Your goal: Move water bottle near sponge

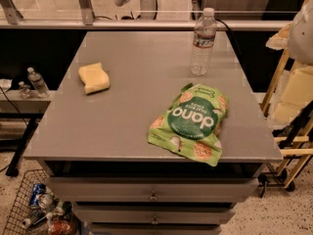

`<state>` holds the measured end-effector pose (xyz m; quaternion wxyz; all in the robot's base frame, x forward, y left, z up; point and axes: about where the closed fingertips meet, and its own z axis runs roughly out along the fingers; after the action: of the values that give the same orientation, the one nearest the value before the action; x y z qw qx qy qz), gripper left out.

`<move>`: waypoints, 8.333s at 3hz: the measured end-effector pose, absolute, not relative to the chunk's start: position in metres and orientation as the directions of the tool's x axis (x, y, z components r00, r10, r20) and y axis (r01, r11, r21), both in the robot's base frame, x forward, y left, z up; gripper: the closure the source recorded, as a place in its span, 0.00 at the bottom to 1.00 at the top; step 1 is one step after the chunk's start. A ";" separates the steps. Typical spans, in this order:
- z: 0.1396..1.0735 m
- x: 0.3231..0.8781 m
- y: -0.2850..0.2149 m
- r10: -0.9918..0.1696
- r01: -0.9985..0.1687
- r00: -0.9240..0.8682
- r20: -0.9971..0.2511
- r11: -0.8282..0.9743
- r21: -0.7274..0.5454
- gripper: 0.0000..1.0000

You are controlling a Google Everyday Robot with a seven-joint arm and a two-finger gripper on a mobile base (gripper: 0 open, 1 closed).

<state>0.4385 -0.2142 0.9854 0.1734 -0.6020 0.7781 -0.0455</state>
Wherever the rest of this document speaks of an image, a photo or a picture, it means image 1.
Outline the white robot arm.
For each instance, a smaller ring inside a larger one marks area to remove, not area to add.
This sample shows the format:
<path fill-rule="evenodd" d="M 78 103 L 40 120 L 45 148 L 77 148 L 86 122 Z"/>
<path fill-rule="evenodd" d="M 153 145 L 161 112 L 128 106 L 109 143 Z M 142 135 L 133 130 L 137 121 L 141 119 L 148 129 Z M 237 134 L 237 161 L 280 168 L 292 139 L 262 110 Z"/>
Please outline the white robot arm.
<path fill-rule="evenodd" d="M 292 59 L 313 64 L 313 0 L 302 7 L 291 23 L 289 51 Z"/>

